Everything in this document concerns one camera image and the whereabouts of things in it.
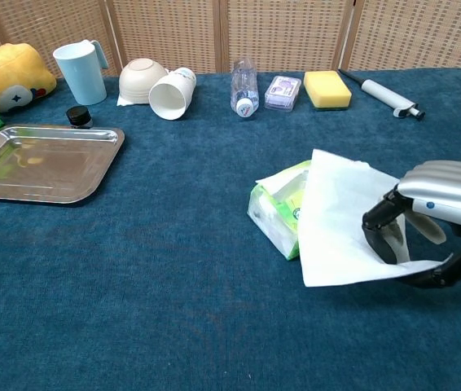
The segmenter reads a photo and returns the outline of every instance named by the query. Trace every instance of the woven screen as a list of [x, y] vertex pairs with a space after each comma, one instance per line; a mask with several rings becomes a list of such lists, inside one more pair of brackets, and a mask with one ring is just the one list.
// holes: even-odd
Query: woven screen
[[112, 0], [125, 59], [216, 71], [213, 0]]
[[252, 57], [261, 71], [330, 69], [350, 1], [228, 0], [228, 61]]
[[461, 68], [461, 1], [365, 0], [348, 68]]
[[97, 0], [0, 0], [0, 26], [8, 42], [33, 46], [56, 76], [53, 51], [83, 39], [100, 42], [109, 63], [104, 75], [117, 74]]

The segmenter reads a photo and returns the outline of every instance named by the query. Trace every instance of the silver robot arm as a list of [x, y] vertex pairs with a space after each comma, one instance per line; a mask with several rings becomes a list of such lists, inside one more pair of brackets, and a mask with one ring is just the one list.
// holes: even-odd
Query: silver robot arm
[[[433, 243], [442, 243], [446, 236], [430, 217], [448, 222], [461, 237], [461, 162], [432, 160], [416, 166], [363, 215], [367, 242], [386, 263], [398, 261], [392, 243], [401, 235], [395, 222], [401, 214]], [[400, 280], [420, 288], [450, 287], [461, 280], [461, 250], [434, 270]]]

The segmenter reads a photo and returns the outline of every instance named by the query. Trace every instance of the black jar lid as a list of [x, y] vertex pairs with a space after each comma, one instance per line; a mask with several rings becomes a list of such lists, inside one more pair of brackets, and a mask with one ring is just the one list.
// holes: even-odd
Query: black jar lid
[[86, 106], [74, 106], [66, 111], [71, 125], [83, 126], [91, 121], [91, 115]]

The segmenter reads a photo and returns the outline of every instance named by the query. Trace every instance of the white bowl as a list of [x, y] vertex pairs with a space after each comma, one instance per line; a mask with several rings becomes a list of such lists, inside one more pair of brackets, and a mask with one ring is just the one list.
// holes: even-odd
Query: white bowl
[[167, 70], [152, 59], [134, 59], [120, 74], [120, 96], [131, 103], [149, 103], [149, 91]]

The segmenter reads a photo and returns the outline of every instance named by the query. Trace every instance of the stainless steel tray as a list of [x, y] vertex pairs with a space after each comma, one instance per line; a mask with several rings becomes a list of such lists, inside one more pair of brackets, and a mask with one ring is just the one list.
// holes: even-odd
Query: stainless steel tray
[[116, 128], [0, 129], [0, 200], [71, 204], [93, 193], [124, 142]]

